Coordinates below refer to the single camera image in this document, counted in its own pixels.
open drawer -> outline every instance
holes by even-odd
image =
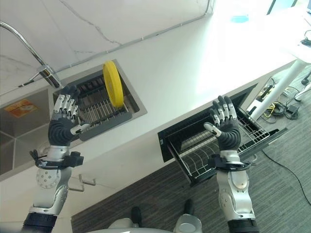
[[[267,132],[240,108],[249,91],[244,90],[231,97],[239,120],[241,145],[238,153],[242,160],[246,154],[254,154],[267,146],[269,138],[274,140],[275,133],[279,131]],[[205,122],[213,123],[209,110],[207,108],[158,133],[164,162],[174,158],[191,186],[216,174],[215,169],[208,165],[208,159],[219,153],[218,142],[203,126]]]

faucet spout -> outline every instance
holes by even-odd
[[[13,35],[15,35],[21,43],[31,52],[31,54],[35,57],[35,59],[41,64],[38,68],[38,72],[40,75],[54,88],[62,87],[61,82],[59,81],[55,71],[43,61],[42,57],[35,51],[35,49],[27,42],[27,40],[12,26],[9,24],[0,21],[0,27],[5,28]]]

white marble wall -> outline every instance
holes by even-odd
[[[208,0],[1,0],[0,19],[55,70],[201,16]],[[26,82],[39,63],[0,28],[0,93]]]

blue object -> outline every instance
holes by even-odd
[[[248,16],[233,16],[231,22],[234,23],[245,23],[249,20]]]

orange sticker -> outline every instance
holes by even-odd
[[[20,118],[34,110],[38,109],[35,105],[30,103],[27,99],[13,103],[5,108],[5,111],[11,113],[13,116]]]

